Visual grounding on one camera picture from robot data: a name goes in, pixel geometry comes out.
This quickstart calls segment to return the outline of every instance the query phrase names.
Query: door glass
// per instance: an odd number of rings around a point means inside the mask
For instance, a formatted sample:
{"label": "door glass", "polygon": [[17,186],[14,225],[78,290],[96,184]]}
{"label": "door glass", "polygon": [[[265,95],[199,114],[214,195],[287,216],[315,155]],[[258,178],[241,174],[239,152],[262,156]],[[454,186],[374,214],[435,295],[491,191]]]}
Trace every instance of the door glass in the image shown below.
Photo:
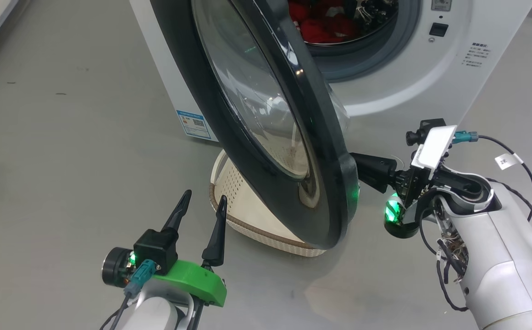
{"label": "door glass", "polygon": [[194,0],[199,36],[224,96],[247,133],[287,175],[309,169],[301,132],[258,44],[227,0]]}

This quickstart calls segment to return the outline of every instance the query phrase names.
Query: basket handle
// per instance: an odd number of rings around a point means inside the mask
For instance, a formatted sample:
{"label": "basket handle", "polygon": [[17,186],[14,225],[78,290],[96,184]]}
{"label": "basket handle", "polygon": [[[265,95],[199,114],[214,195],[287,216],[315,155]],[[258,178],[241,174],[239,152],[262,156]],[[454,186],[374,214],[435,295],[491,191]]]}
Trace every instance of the basket handle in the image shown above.
{"label": "basket handle", "polygon": [[222,152],[219,153],[219,156],[217,157],[217,159],[215,159],[215,163],[213,164],[213,169],[211,171],[211,178],[210,178],[212,184],[215,184],[215,182],[217,181],[217,178],[221,174],[220,169],[223,169],[223,165],[226,161],[227,161],[227,154],[226,154],[226,151],[222,149]]}

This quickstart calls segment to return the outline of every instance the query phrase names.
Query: green plastic part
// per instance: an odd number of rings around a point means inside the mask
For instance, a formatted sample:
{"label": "green plastic part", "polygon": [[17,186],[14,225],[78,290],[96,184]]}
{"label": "green plastic part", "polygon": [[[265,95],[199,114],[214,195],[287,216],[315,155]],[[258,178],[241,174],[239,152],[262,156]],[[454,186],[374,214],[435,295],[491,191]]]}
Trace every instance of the green plastic part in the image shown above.
{"label": "green plastic part", "polygon": [[186,260],[177,260],[166,275],[154,275],[191,295],[199,297],[210,305],[223,307],[226,303],[227,288],[214,272]]}

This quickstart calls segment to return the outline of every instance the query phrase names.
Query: laundry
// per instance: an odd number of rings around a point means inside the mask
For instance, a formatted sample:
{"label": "laundry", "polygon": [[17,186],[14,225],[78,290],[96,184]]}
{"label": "laundry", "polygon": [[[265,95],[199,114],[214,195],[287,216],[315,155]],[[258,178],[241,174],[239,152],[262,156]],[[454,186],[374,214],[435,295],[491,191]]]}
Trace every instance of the laundry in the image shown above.
{"label": "laundry", "polygon": [[312,44],[334,44],[360,35],[360,28],[345,15],[343,0],[289,0],[289,14],[303,39]]}

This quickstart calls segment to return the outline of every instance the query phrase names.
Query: cable tag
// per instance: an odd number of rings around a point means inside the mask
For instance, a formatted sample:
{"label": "cable tag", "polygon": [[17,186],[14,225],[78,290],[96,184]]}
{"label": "cable tag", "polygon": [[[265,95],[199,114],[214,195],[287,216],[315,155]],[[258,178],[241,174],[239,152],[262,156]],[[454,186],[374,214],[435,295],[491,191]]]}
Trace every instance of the cable tag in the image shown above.
{"label": "cable tag", "polygon": [[499,165],[501,170],[505,170],[515,164],[523,163],[521,157],[519,157],[516,153],[514,154],[505,153],[505,154],[500,155],[499,157],[496,157],[494,160]]}

